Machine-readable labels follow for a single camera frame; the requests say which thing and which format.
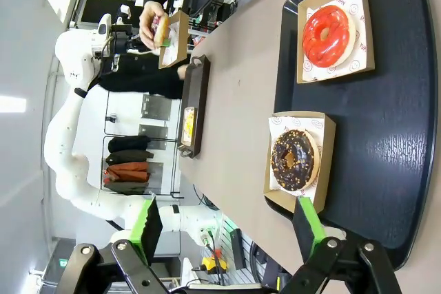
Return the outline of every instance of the red glaze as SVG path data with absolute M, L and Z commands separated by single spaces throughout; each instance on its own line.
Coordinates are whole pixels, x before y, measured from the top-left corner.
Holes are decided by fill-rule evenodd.
M 327 37 L 320 34 L 329 28 Z M 331 67 L 343 55 L 349 42 L 349 21 L 344 10 L 331 5 L 315 12 L 303 30 L 303 50 L 317 67 Z

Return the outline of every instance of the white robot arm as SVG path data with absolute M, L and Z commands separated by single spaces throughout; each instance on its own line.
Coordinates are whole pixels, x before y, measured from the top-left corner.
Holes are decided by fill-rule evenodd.
M 81 154 L 72 153 L 79 115 L 90 83 L 99 74 L 101 58 L 112 56 L 110 14 L 103 16 L 97 30 L 72 29 L 57 40 L 55 54 L 70 85 L 66 102 L 49 124 L 45 138 L 44 156 L 56 175 L 57 193 L 82 211 L 104 220 L 121 217 L 125 229 L 131 229 L 138 218 L 145 199 L 142 196 L 124 196 L 100 190 L 88 183 L 89 162 Z M 217 231 L 219 213 L 204 206 L 171 206 L 159 209 L 163 231 L 186 231 L 199 245 L 201 229 Z

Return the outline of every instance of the chocolate donut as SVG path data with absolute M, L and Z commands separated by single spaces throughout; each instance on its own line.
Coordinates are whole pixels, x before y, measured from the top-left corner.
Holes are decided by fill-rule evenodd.
M 317 144 L 306 131 L 291 130 L 279 136 L 271 153 L 277 183 L 288 191 L 309 186 L 317 176 Z

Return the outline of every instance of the brown tray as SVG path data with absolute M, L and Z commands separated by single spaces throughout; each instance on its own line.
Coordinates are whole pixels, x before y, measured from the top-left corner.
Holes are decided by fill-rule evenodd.
M 194 158 L 201 151 L 202 130 L 205 117 L 205 103 L 207 101 L 207 88 L 210 62 L 205 55 L 192 58 L 185 74 L 184 89 L 179 120 L 178 144 L 181 156 Z M 194 108 L 194 125 L 192 141 L 183 143 L 183 123 L 185 109 Z

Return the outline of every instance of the bolt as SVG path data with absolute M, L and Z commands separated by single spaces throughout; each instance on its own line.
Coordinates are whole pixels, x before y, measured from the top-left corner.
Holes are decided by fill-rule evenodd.
M 337 242 L 334 239 L 328 241 L 328 247 L 329 248 L 336 248 L 337 247 Z
M 365 249 L 366 249 L 367 251 L 373 251 L 373 245 L 370 244 L 370 243 L 367 243 L 367 244 L 365 244 Z

